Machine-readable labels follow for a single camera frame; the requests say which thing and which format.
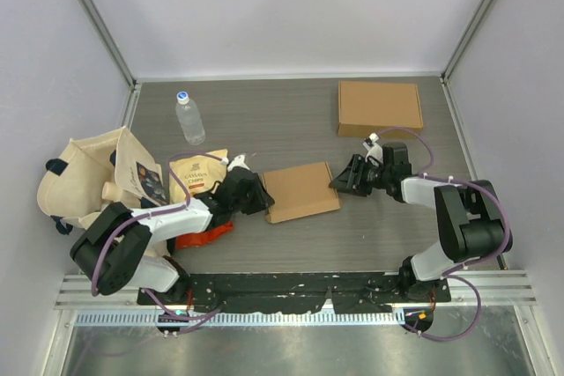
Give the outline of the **small cardboard box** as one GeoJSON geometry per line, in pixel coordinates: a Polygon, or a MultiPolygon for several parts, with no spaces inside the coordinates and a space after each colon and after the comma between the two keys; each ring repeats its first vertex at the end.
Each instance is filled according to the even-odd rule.
{"type": "Polygon", "coordinates": [[[340,209],[340,199],[330,187],[332,174],[325,161],[265,172],[261,180],[274,200],[265,216],[270,224],[340,209]]]}

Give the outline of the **large brown cardboard box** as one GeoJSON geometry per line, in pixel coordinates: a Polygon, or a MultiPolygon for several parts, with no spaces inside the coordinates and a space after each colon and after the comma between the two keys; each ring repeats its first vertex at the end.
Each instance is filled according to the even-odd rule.
{"type": "Polygon", "coordinates": [[[418,134],[424,128],[416,84],[340,81],[338,135],[364,138],[402,127],[418,134]]]}

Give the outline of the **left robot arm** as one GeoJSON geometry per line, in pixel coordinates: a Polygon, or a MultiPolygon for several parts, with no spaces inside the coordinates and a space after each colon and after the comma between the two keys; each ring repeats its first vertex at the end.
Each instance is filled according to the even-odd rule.
{"type": "Polygon", "coordinates": [[[275,203],[257,173],[237,166],[210,191],[186,203],[151,209],[110,204],[70,250],[70,258],[91,281],[92,295],[109,296],[126,286],[156,291],[170,305],[188,292],[181,271],[149,247],[188,233],[207,232],[233,214],[252,215],[275,203]]]}

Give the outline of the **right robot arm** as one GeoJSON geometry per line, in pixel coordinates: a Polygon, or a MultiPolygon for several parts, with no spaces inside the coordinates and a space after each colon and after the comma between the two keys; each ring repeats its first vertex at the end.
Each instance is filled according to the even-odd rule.
{"type": "Polygon", "coordinates": [[[354,154],[330,187],[366,197],[378,189],[399,203],[435,212],[438,240],[404,259],[393,291],[416,301],[431,293],[441,278],[509,251],[513,236],[490,181],[431,178],[412,172],[408,148],[399,142],[366,140],[366,155],[354,154]]]}

